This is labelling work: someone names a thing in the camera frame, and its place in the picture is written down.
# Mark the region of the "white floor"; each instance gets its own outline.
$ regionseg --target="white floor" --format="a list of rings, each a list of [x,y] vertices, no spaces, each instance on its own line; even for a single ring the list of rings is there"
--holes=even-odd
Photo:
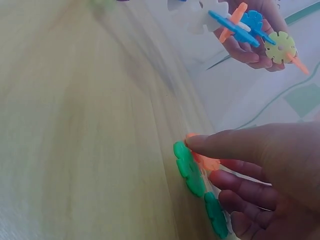
[[[310,83],[320,86],[320,71],[317,72],[320,63],[320,33],[316,30],[319,29],[319,21],[320,11],[290,27],[299,57],[312,74],[309,78],[293,64],[287,65],[284,71],[270,73],[264,69],[254,70],[228,59],[193,79],[216,131],[272,122],[309,121],[315,118],[320,112],[320,105],[305,114],[294,109],[301,109],[301,106],[292,107],[293,103],[291,104],[292,101],[296,101],[299,93],[293,93],[294,96],[290,97],[291,102],[285,99],[290,92]],[[306,104],[306,108],[309,108],[307,101],[312,99],[301,101],[305,103],[300,105]]]

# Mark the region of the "table surface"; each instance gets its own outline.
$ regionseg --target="table surface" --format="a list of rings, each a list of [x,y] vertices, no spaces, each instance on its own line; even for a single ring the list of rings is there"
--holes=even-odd
[[[165,71],[115,14],[139,11],[119,9],[1,1],[1,240],[216,239],[172,153],[213,129],[151,17],[139,37]]]

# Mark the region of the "plastic snowflake block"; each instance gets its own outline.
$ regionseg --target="plastic snowflake block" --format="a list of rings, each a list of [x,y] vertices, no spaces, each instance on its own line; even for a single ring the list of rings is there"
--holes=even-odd
[[[290,63],[292,59],[288,54],[295,56],[297,53],[294,39],[284,31],[273,32],[269,35],[269,38],[276,42],[276,45],[265,42],[264,47],[267,57],[272,59],[275,64]]]
[[[224,212],[219,204],[219,201],[215,198],[212,192],[207,192],[204,195],[205,208],[209,219],[211,220],[211,225],[215,233],[221,238],[225,239],[229,230],[227,227],[227,221]]]
[[[182,141],[173,145],[173,152],[177,157],[176,164],[181,176],[185,178],[187,187],[194,195],[199,198],[202,197],[205,194],[206,187],[192,153]]]
[[[172,19],[180,27],[187,29],[191,34],[203,34],[204,26],[209,32],[213,32],[220,27],[220,24],[212,19],[208,12],[210,10],[224,16],[228,15],[229,5],[227,2],[218,2],[218,0],[202,0],[201,4],[198,0],[188,0],[182,2],[179,0],[168,0],[168,8],[172,13]]]

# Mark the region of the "fingernail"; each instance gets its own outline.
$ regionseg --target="fingernail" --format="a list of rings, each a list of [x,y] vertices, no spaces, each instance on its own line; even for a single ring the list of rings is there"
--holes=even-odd
[[[192,137],[188,137],[185,140],[187,146],[198,146],[202,145],[203,142],[207,139],[208,135],[196,135]]]
[[[266,63],[265,63],[265,69],[268,69],[268,68],[271,68],[272,67],[272,61],[270,60],[270,61],[267,61]]]
[[[271,67],[272,67],[272,63],[267,63],[267,64],[264,66],[265,69],[268,69],[268,68],[271,68]]]
[[[254,64],[254,63],[258,63],[260,61],[260,57],[259,57],[259,55],[255,55],[253,58],[252,58],[252,64]]]

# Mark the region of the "orange plastic block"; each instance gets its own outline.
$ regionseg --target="orange plastic block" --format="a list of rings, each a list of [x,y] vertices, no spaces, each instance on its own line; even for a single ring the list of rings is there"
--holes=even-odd
[[[230,22],[237,25],[245,14],[247,8],[248,5],[245,2],[242,2],[229,18]],[[232,34],[233,32],[225,27],[219,37],[219,41],[223,44]]]
[[[294,57],[290,53],[287,53],[286,55],[298,68],[301,69],[301,71],[304,74],[306,74],[306,75],[310,74],[310,72],[309,72],[308,68],[306,67],[306,65],[304,65],[297,56]]]
[[[186,138],[191,138],[193,136],[196,136],[197,134],[195,133],[189,133],[186,135]],[[214,159],[214,158],[209,158],[206,156],[202,156],[198,153],[191,152],[193,155],[194,160],[198,163],[199,167],[201,169],[205,169],[207,171],[217,171],[220,167],[220,160],[219,159]]]

